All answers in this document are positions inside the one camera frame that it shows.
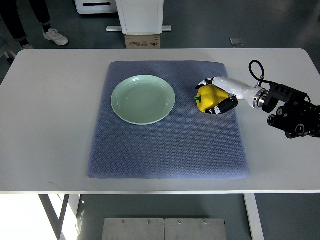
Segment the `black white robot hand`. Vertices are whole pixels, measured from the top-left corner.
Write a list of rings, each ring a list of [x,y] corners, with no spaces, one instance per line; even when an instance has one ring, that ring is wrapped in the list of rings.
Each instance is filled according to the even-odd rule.
[[[252,87],[238,80],[222,76],[207,78],[200,82],[195,89],[199,91],[203,86],[215,86],[229,94],[227,99],[205,111],[205,114],[211,115],[221,115],[229,112],[238,106],[239,100],[246,101],[254,109],[261,108],[268,94],[268,91],[260,86]]]

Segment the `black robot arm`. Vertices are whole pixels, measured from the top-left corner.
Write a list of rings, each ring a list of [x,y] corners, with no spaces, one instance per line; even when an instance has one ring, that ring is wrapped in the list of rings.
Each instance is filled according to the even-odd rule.
[[[265,70],[258,60],[249,63],[249,72],[257,80],[256,88],[262,83],[270,89],[261,89],[253,98],[253,107],[262,108],[266,113],[276,109],[279,101],[284,105],[276,109],[276,114],[269,115],[269,126],[282,130],[289,139],[311,136],[320,137],[320,107],[311,103],[307,93],[283,84],[265,80]]]

